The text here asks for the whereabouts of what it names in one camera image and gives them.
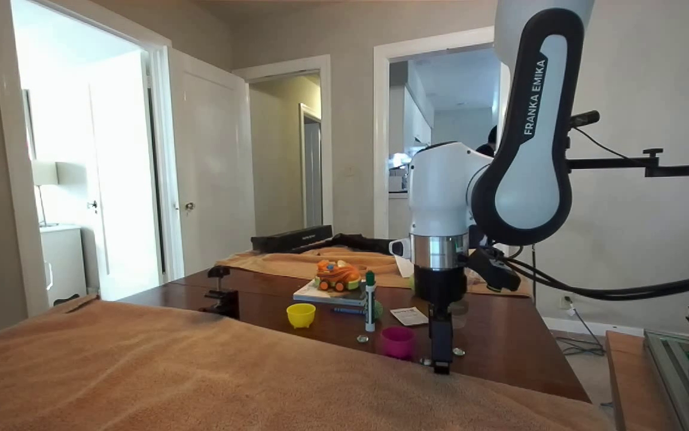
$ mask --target magenta cup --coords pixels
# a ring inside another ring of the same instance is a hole
[[[399,329],[399,325],[386,329],[377,335],[377,344],[381,344],[381,353],[388,358],[398,358],[398,360],[413,358],[413,334],[408,329]]]

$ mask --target bowl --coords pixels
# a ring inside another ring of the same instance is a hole
[[[310,329],[315,322],[315,307],[314,304],[289,304],[286,318],[292,329]]]
[[[413,334],[401,325],[382,329],[377,335],[381,353],[395,360],[413,358]]]

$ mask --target food item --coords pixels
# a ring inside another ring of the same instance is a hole
[[[318,289],[358,289],[362,287],[362,279],[364,279],[364,268],[352,265],[347,262],[339,258],[325,258],[318,262]]]

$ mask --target red object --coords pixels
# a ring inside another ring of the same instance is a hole
[[[413,358],[413,334],[408,329],[399,329],[399,325],[386,329],[377,335],[377,344],[381,344],[381,353],[388,358],[398,358],[398,360]]]

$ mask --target yellow cup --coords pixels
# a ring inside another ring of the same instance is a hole
[[[310,329],[315,322],[315,307],[314,304],[289,304],[286,318],[292,329]]]

